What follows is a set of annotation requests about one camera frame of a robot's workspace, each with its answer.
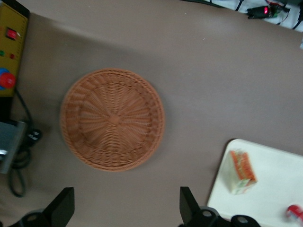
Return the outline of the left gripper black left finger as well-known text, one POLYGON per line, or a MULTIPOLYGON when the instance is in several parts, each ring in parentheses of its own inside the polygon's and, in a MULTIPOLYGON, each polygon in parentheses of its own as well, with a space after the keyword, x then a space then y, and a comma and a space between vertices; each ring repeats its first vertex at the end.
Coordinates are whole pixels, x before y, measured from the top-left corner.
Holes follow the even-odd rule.
POLYGON ((15 227, 65 227, 75 211, 74 188, 64 188, 42 211, 32 211, 22 217, 15 227))

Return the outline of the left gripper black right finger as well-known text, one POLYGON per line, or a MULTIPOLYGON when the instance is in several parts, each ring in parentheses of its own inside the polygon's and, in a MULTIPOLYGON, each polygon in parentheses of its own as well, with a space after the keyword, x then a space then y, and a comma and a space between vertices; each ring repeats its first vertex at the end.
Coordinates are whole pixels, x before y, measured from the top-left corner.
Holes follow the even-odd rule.
POLYGON ((183 221, 180 227, 215 227, 218 213, 208 206, 199 206, 187 186, 180 187, 179 211, 183 221))

